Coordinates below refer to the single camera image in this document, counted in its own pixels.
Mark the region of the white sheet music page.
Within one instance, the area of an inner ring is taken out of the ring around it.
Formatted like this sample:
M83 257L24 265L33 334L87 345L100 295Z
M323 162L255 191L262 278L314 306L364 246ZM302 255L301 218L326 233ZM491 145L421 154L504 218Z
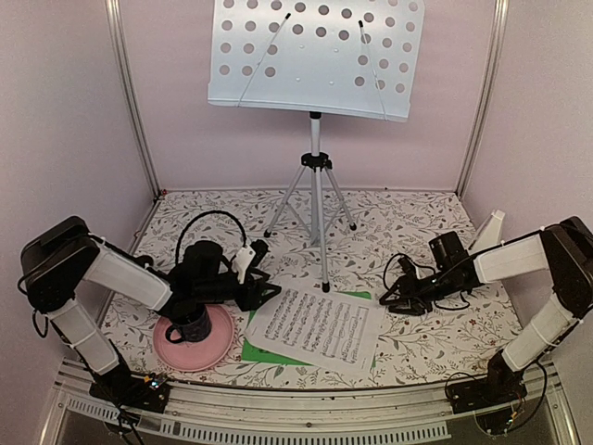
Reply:
M256 348L309 365L366 375L384 315L373 299L288 287L255 311L245 338Z

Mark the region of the light blue music stand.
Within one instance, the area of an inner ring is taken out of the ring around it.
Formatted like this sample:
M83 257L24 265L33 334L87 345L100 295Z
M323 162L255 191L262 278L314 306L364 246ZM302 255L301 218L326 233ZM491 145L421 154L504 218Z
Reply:
M303 111L311 146L311 243L327 251L322 187L334 184L321 150L327 114L404 122L421 46L422 1L218 1L208 102Z

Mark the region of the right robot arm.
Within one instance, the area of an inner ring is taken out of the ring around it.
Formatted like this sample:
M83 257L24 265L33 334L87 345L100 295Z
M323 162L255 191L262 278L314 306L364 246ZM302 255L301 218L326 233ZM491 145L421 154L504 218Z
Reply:
M548 301L488 362L478 390L488 404L512 393L514 377L556 348L592 310L592 234L576 216L478 251L465 248L455 232L433 238L429 246L435 267L425 277L407 255L394 255L403 274L379 298L390 312L423 315L454 293L538 271L551 276Z

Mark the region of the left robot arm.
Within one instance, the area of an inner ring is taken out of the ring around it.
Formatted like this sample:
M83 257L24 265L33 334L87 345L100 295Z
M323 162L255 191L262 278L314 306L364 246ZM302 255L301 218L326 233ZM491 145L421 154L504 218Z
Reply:
M19 291L88 363L103 389L118 402L137 395L125 361L75 299L80 282L98 284L158 314L153 346L159 359L183 373L216 365L233 343L233 322L222 304L251 312L281 292L259 263L269 247L262 240L227 258L221 245L198 240L174 251L168 273L148 256L133 257L92 234L71 216L29 242L20 253Z

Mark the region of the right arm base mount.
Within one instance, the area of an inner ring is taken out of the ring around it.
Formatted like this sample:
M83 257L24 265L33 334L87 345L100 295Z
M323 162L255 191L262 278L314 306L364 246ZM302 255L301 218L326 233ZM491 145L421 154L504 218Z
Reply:
M524 370L493 371L486 377L445 385L445 395L453 413L468 413L518 401L527 395Z

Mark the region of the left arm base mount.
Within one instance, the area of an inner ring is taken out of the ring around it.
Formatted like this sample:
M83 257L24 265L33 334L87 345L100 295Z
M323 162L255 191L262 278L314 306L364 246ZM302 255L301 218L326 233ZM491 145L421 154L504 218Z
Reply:
M113 369L103 374L92 368L88 368L88 371L94 380L89 391L91 396L110 401L117 408L165 412L170 395L166 376L154 373L135 375L121 357Z

